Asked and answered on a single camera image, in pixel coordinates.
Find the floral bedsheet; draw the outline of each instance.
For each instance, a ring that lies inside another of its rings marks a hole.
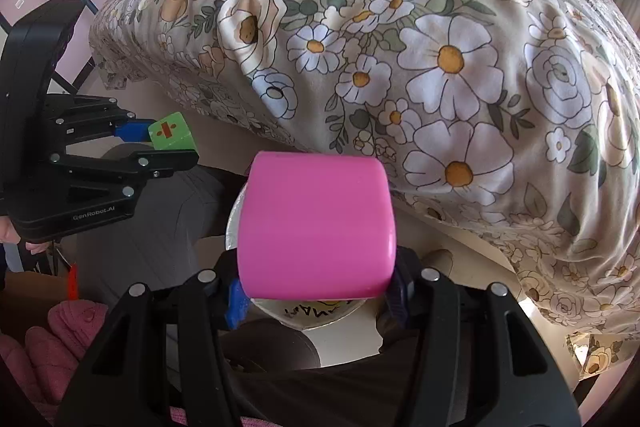
[[[110,0],[90,43],[108,87],[380,159],[595,334],[585,375],[638,346],[640,48],[612,0]]]

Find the orange object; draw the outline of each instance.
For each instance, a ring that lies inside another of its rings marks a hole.
[[[70,301],[77,301],[80,298],[78,293],[78,266],[76,266],[76,263],[71,265],[69,277],[66,280],[66,297]]]

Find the screw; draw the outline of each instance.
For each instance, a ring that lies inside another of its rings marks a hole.
[[[198,281],[200,282],[211,282],[216,279],[216,273],[213,270],[202,270],[198,273]]]
[[[425,268],[420,272],[420,275],[429,282],[436,282],[440,279],[440,272],[434,268]]]
[[[491,285],[491,293],[497,295],[498,297],[506,297],[509,290],[507,286],[502,284],[501,282],[494,282]]]
[[[146,291],[145,285],[142,282],[136,282],[129,287],[129,295],[132,297],[140,297]]]

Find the floor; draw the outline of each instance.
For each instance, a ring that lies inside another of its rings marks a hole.
[[[131,84],[126,90],[107,91],[95,71],[81,91],[95,96],[114,96],[121,108],[132,110],[140,118],[158,119],[180,110],[156,84],[139,82]],[[242,173],[258,151],[287,150],[286,146],[257,137],[242,128],[213,121],[194,112],[183,114],[198,143],[200,162],[205,165]],[[119,142],[116,138],[104,138],[76,144],[69,147],[68,152],[101,156]],[[400,245],[413,248],[420,256],[434,250],[449,250],[453,253],[452,263],[439,260],[433,264],[447,273],[454,282],[487,287],[491,282],[500,280],[518,300],[525,298],[513,270],[498,250],[471,233],[444,225],[434,227],[432,224],[430,222],[428,225],[404,210],[396,209],[396,229]],[[198,242],[196,249],[201,266],[210,267],[224,249],[223,239],[203,239]],[[534,307],[526,304],[524,308],[532,316],[532,321],[556,357],[568,384],[574,387],[577,383],[577,371],[564,347],[567,331],[549,324]],[[322,365],[334,365],[375,355],[382,341],[375,328],[376,312],[376,304],[371,301],[334,324],[306,331],[318,348]]]

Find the green block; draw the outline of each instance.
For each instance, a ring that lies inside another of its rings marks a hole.
[[[181,112],[174,112],[151,124],[148,130],[151,143],[158,151],[188,149],[198,152],[191,131]]]

